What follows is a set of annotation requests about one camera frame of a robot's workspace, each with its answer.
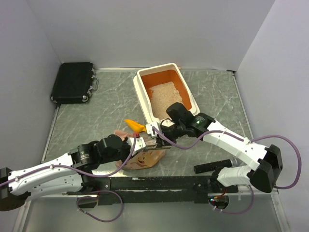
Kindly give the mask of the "pink cat litter bag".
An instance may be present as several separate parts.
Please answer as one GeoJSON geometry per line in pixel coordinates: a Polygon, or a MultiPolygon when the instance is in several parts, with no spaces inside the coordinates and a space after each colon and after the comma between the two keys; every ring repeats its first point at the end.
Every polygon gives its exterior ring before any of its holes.
{"type": "MultiPolygon", "coordinates": [[[[133,137],[133,134],[129,134],[122,130],[115,130],[114,134],[119,136],[123,141],[126,137],[133,137]]],[[[145,132],[142,132],[141,137],[145,140],[147,145],[154,144],[155,141],[151,140],[145,132]]],[[[144,151],[134,155],[122,168],[123,170],[140,170],[147,169],[155,166],[161,158],[164,157],[166,150],[151,150],[144,151]]],[[[115,163],[116,167],[119,168],[122,165],[122,161],[119,160],[115,163]]]]}

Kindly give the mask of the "yellow plastic litter scoop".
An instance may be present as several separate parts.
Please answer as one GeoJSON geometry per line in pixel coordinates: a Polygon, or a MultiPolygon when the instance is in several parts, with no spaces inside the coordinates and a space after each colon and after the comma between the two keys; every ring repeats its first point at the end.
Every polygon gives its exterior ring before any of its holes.
{"type": "Polygon", "coordinates": [[[124,122],[127,123],[127,125],[134,131],[137,133],[141,133],[141,132],[147,132],[146,127],[142,124],[139,124],[131,119],[125,119],[124,122]]]}

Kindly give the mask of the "white orange litter box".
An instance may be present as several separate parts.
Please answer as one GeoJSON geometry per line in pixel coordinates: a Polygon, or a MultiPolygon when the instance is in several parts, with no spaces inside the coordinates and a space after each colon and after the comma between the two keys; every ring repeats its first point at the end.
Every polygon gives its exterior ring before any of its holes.
{"type": "Polygon", "coordinates": [[[197,102],[180,69],[168,63],[137,71],[133,85],[147,123],[160,123],[169,116],[168,107],[182,103],[193,115],[200,113],[197,102]]]}

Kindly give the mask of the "metal bag clip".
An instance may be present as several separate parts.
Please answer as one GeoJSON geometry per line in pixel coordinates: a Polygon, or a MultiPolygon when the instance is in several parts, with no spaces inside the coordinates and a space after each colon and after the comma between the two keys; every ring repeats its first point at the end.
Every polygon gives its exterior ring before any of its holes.
{"type": "Polygon", "coordinates": [[[146,144],[145,147],[142,149],[143,152],[146,151],[152,151],[152,150],[157,150],[159,149],[160,146],[157,143],[154,144],[146,144]]]}

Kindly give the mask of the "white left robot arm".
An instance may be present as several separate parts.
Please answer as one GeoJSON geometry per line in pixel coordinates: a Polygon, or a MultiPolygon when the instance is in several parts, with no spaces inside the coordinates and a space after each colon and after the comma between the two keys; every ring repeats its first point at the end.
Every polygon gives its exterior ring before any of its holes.
{"type": "Polygon", "coordinates": [[[43,195],[61,191],[90,194],[95,190],[92,171],[101,164],[121,160],[126,164],[146,147],[142,138],[109,135],[100,141],[79,145],[70,152],[32,168],[13,171],[0,170],[0,210],[17,209],[43,195]]]}

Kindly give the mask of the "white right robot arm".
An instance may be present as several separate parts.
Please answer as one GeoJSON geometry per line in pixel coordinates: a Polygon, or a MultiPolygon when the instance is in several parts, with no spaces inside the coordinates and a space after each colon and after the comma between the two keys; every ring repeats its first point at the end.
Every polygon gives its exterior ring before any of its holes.
{"type": "Polygon", "coordinates": [[[235,185],[252,185],[265,193],[273,190],[283,169],[281,150],[277,146],[252,142],[207,114],[193,115],[179,102],[172,104],[166,112],[169,117],[161,123],[146,125],[150,136],[158,136],[180,148],[176,140],[187,135],[216,145],[243,162],[239,167],[216,168],[211,180],[212,190],[219,193],[235,185]]]}

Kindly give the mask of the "clean litter granules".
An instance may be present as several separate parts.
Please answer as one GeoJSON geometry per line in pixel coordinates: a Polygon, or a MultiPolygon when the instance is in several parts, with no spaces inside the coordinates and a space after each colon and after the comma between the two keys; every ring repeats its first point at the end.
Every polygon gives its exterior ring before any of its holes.
{"type": "Polygon", "coordinates": [[[159,84],[150,88],[151,106],[154,117],[159,119],[169,118],[166,110],[174,103],[182,103],[179,91],[173,82],[159,84]]]}

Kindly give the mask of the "black hard case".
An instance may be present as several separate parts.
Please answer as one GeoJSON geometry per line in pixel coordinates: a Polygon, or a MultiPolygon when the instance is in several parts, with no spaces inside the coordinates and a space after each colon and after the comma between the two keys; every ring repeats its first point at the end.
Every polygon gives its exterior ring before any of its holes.
{"type": "Polygon", "coordinates": [[[91,62],[62,63],[50,95],[56,104],[88,103],[97,91],[99,80],[91,62]]]}

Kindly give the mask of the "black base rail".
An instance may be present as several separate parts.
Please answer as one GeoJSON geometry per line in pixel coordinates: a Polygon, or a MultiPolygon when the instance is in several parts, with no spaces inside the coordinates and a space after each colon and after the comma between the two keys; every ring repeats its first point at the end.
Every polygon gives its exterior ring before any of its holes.
{"type": "Polygon", "coordinates": [[[224,187],[210,176],[86,177],[85,180],[81,190],[67,194],[81,197],[100,190],[99,205],[119,203],[110,191],[119,194],[124,203],[208,203],[211,195],[239,191],[237,186],[224,187]]]}

